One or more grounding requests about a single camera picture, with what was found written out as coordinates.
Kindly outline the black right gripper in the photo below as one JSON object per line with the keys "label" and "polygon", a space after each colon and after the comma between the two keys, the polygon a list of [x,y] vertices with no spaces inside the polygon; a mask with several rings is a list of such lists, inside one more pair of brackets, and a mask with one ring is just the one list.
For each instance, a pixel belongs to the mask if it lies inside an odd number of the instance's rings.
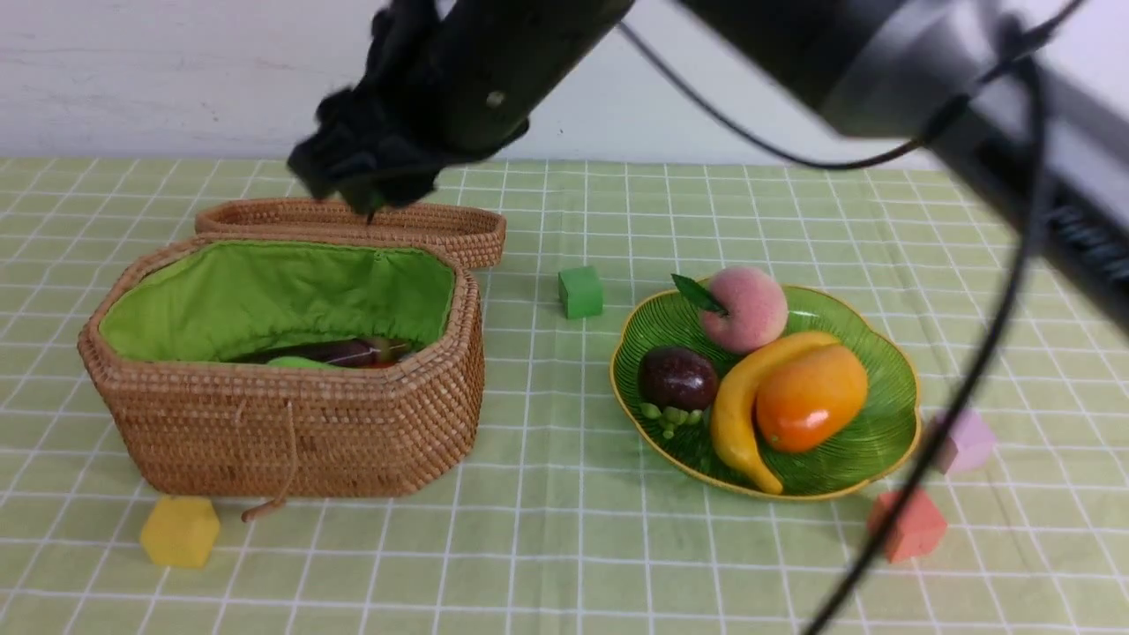
{"label": "black right gripper", "polygon": [[340,195],[364,217],[414,205],[434,192],[441,169],[487,160],[528,132],[528,118],[520,118],[483,150],[428,138],[438,116],[425,113],[427,98],[411,95],[408,70],[425,60],[441,21],[436,1],[391,1],[371,17],[362,77],[320,101],[318,128],[287,157],[287,168],[314,200]]}

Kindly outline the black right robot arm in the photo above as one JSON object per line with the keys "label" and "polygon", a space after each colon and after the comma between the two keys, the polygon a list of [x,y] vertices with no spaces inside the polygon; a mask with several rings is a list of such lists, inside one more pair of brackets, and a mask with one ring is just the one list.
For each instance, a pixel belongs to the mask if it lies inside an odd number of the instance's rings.
{"label": "black right robot arm", "polygon": [[[1077,11],[1024,28],[999,1],[688,1],[835,132],[926,147],[1019,228],[1036,153],[1010,63]],[[533,108],[629,1],[392,1],[371,20],[364,77],[331,93],[288,168],[356,214],[413,205],[440,169],[520,139]],[[1128,318],[1126,120],[1052,70],[1045,258],[1114,325]]]}

